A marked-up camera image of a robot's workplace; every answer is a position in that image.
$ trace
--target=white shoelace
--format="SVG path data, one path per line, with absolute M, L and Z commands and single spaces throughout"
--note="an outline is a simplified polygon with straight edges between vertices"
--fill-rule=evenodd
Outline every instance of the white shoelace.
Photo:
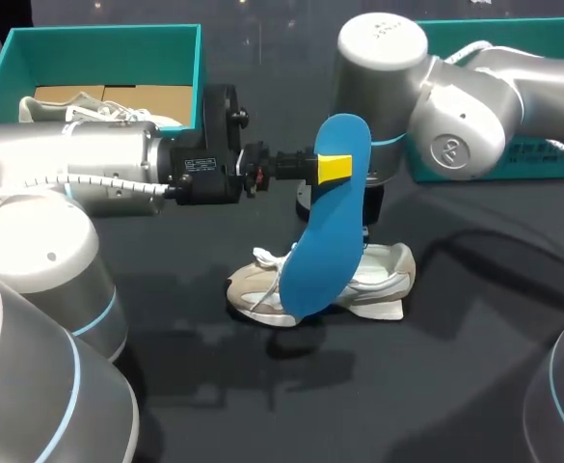
M 296 246 L 296 243 L 294 243 L 292 245 L 292 249 L 294 249 L 295 246 Z M 273 280 L 273 283 L 269 286 L 269 288 L 262 295 L 262 297 L 260 297 L 260 299 L 258 299 L 256 302 L 254 302 L 252 304 L 252 306 L 250 307 L 250 312 L 253 312 L 256 307 L 258 307 L 260 304 L 262 304 L 278 288 L 278 284 L 280 283 L 280 275 L 282 274 L 283 265 L 288 260 L 290 253 L 286 254 L 282 258 L 276 258 L 275 256 L 273 256 L 271 253 L 269 253 L 265 249 L 254 248 L 254 257 L 255 257 L 255 261 L 258 264 L 258 266 L 260 266 L 262 268 L 275 268 L 276 275 L 275 275 L 275 279 Z
M 268 297 L 270 297 L 273 293 L 275 293 L 276 289 L 278 288 L 278 285 L 280 284 L 280 276 L 282 275 L 283 266 L 285 262 L 288 260 L 288 258 L 290 257 L 290 254 L 292 253 L 292 250 L 295 248 L 296 245 L 297 243 L 294 243 L 292 245 L 292 249 L 290 250 L 290 252 L 285 256 L 283 256 L 282 258 L 276 258 L 265 249 L 254 248 L 254 257 L 258 266 L 262 268 L 274 268 L 276 270 L 276 275 L 275 275 L 275 279 L 273 280 L 273 283 L 269 286 L 269 288 L 262 295 L 262 297 L 260 297 L 260 299 L 258 299 L 255 303 L 252 304 L 252 306 L 250 307 L 250 312 L 253 312 L 256 307 L 258 307 Z M 374 282 L 374 283 L 359 282 L 353 278 L 352 280 L 350 280 L 350 282 L 348 282 L 348 287 L 356 291 L 377 291 L 383 289 L 389 283 L 391 278 L 395 278 L 398 276 L 399 274 L 397 273 L 391 273 L 390 275 L 387 275 L 387 277 L 382 281 Z
M 104 101 L 104 106 L 100 106 L 97 112 L 103 116 L 108 116 L 118 121 L 140 122 L 150 120 L 150 112 L 146 109 L 132 109 L 118 104 L 115 101 Z

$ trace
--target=blue insole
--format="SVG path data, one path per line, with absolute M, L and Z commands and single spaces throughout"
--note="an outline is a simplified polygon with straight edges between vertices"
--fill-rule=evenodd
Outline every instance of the blue insole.
M 280 276 L 287 313 L 304 317 L 332 304 L 354 276 L 363 255 L 363 196 L 371 134 L 365 121 L 337 114 L 320 127 L 314 152 L 352 155 L 352 177 L 338 185 L 311 187 L 308 226 Z

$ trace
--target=robotic arm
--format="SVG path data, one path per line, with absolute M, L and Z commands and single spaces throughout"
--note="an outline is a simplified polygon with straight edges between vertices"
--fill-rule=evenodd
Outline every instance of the robotic arm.
M 485 41 L 441 59 L 428 54 L 424 31 L 410 19 L 362 14 L 338 35 L 331 111 L 356 114 L 371 130 L 369 226 L 407 150 L 452 180 L 488 174 L 515 135 L 564 152 L 564 60 Z M 309 196 L 301 186 L 300 212 L 308 213 Z

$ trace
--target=white sneaker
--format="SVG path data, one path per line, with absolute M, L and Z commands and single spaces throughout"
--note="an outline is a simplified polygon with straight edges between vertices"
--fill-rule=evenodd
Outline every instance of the white sneaker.
M 21 123 L 151 121 L 158 127 L 181 125 L 172 118 L 152 115 L 146 109 L 131 109 L 114 101 L 100 101 L 84 92 L 64 103 L 25 96 L 20 100 L 18 120 Z
M 260 323 L 278 327 L 296 326 L 296 318 L 283 310 L 279 280 L 287 256 L 275 258 L 254 248 L 255 263 L 240 268 L 230 279 L 227 297 L 240 313 Z M 416 265 L 405 244 L 368 245 L 354 278 L 335 304 L 362 318 L 399 320 L 401 299 L 415 282 Z

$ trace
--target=black table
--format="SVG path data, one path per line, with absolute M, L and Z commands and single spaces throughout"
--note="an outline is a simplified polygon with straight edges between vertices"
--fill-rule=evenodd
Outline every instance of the black table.
M 210 81 L 236 84 L 245 138 L 276 150 L 313 143 L 353 15 L 564 15 L 564 0 L 64 3 L 34 0 L 36 22 L 201 23 Z M 406 319 L 235 321 L 225 279 L 254 246 L 287 252 L 302 229 L 295 188 L 96 222 L 131 327 L 120 366 L 143 409 L 137 461 L 529 461 L 525 388 L 564 328 L 564 182 L 421 187 L 402 170 L 373 240 L 416 254 Z

